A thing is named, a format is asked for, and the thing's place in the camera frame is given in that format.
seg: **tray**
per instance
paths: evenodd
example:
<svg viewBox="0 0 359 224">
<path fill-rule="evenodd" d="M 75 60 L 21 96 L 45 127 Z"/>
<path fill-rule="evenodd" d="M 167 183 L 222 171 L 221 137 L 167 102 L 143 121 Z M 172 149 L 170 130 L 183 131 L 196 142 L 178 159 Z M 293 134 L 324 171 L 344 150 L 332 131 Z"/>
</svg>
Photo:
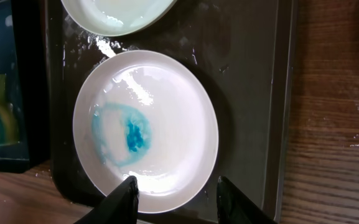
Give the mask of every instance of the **tray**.
<svg viewBox="0 0 359 224">
<path fill-rule="evenodd" d="M 213 173 L 195 198 L 172 212 L 139 218 L 217 222 L 216 186 L 224 175 L 279 220 L 295 9 L 296 0 L 180 0 L 147 29 L 109 38 L 76 25 L 59 0 L 46 1 L 51 166 L 62 195 L 89 206 L 104 197 L 84 173 L 73 142 L 82 83 L 107 58 L 145 49 L 178 60 L 200 80 L 217 114 L 220 145 Z"/>
</svg>

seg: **bowl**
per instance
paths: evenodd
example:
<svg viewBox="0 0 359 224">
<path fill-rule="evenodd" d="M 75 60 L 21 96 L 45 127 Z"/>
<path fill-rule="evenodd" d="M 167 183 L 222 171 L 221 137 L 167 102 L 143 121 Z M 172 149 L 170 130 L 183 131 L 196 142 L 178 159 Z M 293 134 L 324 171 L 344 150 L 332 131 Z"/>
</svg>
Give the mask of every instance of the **bowl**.
<svg viewBox="0 0 359 224">
<path fill-rule="evenodd" d="M 118 54 L 92 71 L 75 103 L 73 136 L 103 194 L 137 178 L 141 213 L 191 200 L 218 153 L 217 119 L 203 86 L 176 60 L 147 50 Z"/>
<path fill-rule="evenodd" d="M 98 35 L 121 36 L 161 18 L 176 0 L 62 0 L 72 19 Z"/>
</svg>

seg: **white bowl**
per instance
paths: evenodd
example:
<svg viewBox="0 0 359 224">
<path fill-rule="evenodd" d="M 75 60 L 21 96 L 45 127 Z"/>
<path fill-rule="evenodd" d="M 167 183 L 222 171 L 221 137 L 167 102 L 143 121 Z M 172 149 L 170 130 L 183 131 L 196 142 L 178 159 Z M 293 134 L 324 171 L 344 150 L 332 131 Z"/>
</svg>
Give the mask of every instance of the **white bowl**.
<svg viewBox="0 0 359 224">
<path fill-rule="evenodd" d="M 218 152 L 218 125 L 203 86 L 182 64 L 146 50 L 118 54 L 86 79 L 74 109 L 81 164 L 105 195 L 138 179 L 139 212 L 192 199 Z"/>
<path fill-rule="evenodd" d="M 120 36 L 161 18 L 176 0 L 62 0 L 68 14 L 94 34 Z"/>
</svg>

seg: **blue dye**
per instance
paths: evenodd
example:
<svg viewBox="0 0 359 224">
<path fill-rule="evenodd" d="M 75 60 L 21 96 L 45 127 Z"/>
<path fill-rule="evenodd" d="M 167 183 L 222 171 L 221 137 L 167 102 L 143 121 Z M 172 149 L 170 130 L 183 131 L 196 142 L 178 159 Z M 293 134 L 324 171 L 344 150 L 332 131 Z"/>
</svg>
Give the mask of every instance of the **blue dye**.
<svg viewBox="0 0 359 224">
<path fill-rule="evenodd" d="M 101 129 L 103 113 L 106 111 L 120 113 L 120 123 L 124 128 L 124 137 L 129 151 L 129 156 L 123 161 L 116 161 L 110 153 L 110 149 L 107 149 L 105 153 L 101 151 L 102 146 L 108 147 L 105 138 L 112 138 L 112 136 L 105 136 Z M 107 103 L 104 107 L 96 107 L 92 119 L 92 132 L 102 162 L 109 159 L 117 166 L 133 164 L 142 159 L 150 148 L 151 129 L 149 122 L 139 110 L 130 106 Z"/>
</svg>

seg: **blue pigment clump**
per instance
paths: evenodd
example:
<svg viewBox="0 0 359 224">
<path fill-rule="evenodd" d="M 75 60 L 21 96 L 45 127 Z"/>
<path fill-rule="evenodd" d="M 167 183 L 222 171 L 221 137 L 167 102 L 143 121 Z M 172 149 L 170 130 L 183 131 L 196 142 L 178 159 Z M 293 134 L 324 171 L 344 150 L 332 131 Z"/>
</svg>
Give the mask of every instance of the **blue pigment clump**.
<svg viewBox="0 0 359 224">
<path fill-rule="evenodd" d="M 120 124 L 124 128 L 124 137 L 129 151 L 129 156 L 123 161 L 117 161 L 114 159 L 111 149 L 108 149 L 105 138 L 112 138 L 112 136 L 105 136 L 101 129 L 104 113 L 119 113 Z M 126 166 L 137 162 L 142 159 L 150 148 L 151 142 L 151 129 L 150 124 L 146 117 L 137 109 L 121 105 L 117 103 L 107 103 L 104 107 L 96 107 L 95 113 L 92 119 L 92 132 L 95 140 L 96 148 L 99 150 L 100 159 L 105 162 L 109 159 L 117 166 Z"/>
</svg>

